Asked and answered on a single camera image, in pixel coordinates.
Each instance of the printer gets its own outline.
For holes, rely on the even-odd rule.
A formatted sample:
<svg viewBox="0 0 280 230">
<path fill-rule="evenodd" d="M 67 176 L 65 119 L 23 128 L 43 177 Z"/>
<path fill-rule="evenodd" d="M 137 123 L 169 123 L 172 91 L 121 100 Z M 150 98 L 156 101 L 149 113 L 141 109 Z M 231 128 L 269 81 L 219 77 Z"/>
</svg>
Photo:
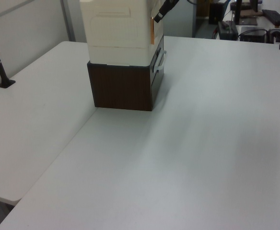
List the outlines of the printer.
<svg viewBox="0 0 280 230">
<path fill-rule="evenodd" d="M 96 107 L 151 111 L 165 63 L 164 0 L 80 0 Z"/>
</svg>

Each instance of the white wall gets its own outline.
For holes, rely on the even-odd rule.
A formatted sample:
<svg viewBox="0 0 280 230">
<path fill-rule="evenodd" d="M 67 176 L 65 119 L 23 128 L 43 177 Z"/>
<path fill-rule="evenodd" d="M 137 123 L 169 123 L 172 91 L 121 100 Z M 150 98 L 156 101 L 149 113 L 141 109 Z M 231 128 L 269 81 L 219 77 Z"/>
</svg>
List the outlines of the white wall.
<svg viewBox="0 0 280 230">
<path fill-rule="evenodd" d="M 68 0 L 68 5 L 76 41 L 86 42 L 79 0 Z M 164 35 L 192 37 L 192 24 L 195 18 L 193 9 L 193 5 L 186 0 L 180 0 L 163 19 Z"/>
<path fill-rule="evenodd" d="M 194 6 L 186 0 L 180 0 L 163 18 L 164 35 L 192 37 L 193 7 Z"/>
<path fill-rule="evenodd" d="M 60 0 L 34 0 L 0 17 L 0 58 L 12 77 L 68 41 Z"/>
<path fill-rule="evenodd" d="M 68 0 L 68 10 L 70 11 L 71 22 L 77 42 L 87 42 L 83 28 L 82 12 L 79 0 Z"/>
</svg>

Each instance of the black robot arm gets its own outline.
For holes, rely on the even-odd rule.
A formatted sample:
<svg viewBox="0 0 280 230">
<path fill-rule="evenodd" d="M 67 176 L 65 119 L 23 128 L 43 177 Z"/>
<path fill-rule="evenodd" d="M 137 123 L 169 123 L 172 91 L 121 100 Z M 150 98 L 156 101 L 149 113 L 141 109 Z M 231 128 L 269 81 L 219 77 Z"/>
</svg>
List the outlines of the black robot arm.
<svg viewBox="0 0 280 230">
<path fill-rule="evenodd" d="M 155 22 L 159 22 L 173 7 L 178 3 L 179 0 L 166 0 L 163 6 L 159 9 L 159 13 L 154 17 Z"/>
</svg>

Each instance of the black cable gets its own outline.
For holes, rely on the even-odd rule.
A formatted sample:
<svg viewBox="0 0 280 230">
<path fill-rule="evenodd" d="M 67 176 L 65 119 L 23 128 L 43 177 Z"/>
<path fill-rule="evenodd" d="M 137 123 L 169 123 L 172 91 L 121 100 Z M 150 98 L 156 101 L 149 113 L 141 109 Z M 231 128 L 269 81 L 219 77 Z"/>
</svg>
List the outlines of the black cable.
<svg viewBox="0 0 280 230">
<path fill-rule="evenodd" d="M 231 12 L 231 10 L 230 11 L 228 11 L 225 15 L 224 15 L 224 17 L 227 15 L 227 14 L 229 14 Z"/>
<path fill-rule="evenodd" d="M 251 33 L 251 32 L 254 32 L 254 31 L 266 31 L 265 35 L 267 34 L 268 30 L 265 30 L 265 29 L 255 29 L 255 30 L 247 30 L 247 31 L 244 31 L 242 32 L 241 34 L 238 35 L 238 37 L 240 37 L 241 35 L 245 35 L 245 34 L 248 34 L 248 33 Z"/>
<path fill-rule="evenodd" d="M 189 3 L 190 3 L 190 4 L 192 4 L 192 5 L 197 6 L 197 5 L 201 5 L 201 4 L 206 3 L 206 2 L 207 2 L 207 0 L 204 0 L 204 1 L 203 1 L 203 2 L 201 2 L 201 3 L 194 3 L 194 2 L 192 2 L 191 0 L 187 0 L 187 2 L 189 2 Z"/>
</svg>

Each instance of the white table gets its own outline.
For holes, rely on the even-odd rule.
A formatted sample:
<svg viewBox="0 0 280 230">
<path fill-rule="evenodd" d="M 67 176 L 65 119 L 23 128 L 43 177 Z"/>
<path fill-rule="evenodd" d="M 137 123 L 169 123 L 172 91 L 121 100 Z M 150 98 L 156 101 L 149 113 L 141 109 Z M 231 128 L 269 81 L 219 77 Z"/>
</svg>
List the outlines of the white table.
<svg viewBox="0 0 280 230">
<path fill-rule="evenodd" d="M 63 42 L 0 88 L 0 201 L 17 204 L 95 111 L 88 60 Z"/>
<path fill-rule="evenodd" d="M 97 109 L 0 230 L 280 230 L 280 51 L 164 41 L 154 110 Z"/>
</svg>

